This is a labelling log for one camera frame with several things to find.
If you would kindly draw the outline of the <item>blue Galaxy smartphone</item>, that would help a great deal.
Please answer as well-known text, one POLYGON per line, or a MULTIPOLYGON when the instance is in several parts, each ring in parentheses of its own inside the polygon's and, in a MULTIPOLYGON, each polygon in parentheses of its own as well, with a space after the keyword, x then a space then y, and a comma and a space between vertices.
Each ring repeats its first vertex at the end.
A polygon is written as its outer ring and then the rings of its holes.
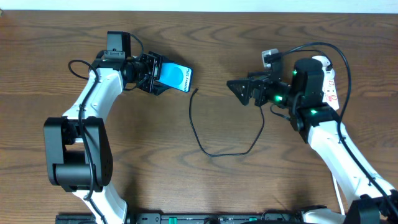
POLYGON ((177 63, 163 63, 158 82, 188 93, 192 84, 193 69, 177 63))

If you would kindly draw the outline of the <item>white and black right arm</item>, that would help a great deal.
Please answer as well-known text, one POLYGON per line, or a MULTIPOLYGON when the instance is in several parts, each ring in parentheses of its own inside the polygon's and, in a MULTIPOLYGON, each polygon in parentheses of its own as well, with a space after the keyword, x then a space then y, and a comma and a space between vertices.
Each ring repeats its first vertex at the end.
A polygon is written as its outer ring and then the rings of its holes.
POLYGON ((360 153, 338 122, 335 109, 323 101, 327 84, 325 57, 296 61, 291 84, 276 72, 259 72, 227 82, 229 89, 247 105, 273 103, 289 111, 293 129, 323 159, 349 204, 344 215, 323 206, 299 211, 303 223, 397 223, 397 190, 384 180, 360 153))

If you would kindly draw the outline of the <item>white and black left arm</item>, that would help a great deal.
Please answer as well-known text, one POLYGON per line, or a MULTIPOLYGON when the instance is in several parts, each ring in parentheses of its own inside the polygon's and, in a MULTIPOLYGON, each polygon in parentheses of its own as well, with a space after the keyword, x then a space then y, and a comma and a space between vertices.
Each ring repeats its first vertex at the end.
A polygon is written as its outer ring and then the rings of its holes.
POLYGON ((61 117, 44 123, 49 181, 80 198, 92 212, 92 223, 131 223, 128 203, 111 178, 113 155, 105 128, 116 98, 128 83, 153 95, 171 86, 160 79, 175 64, 155 52, 130 56, 125 50, 103 50, 88 66, 87 84, 61 117))

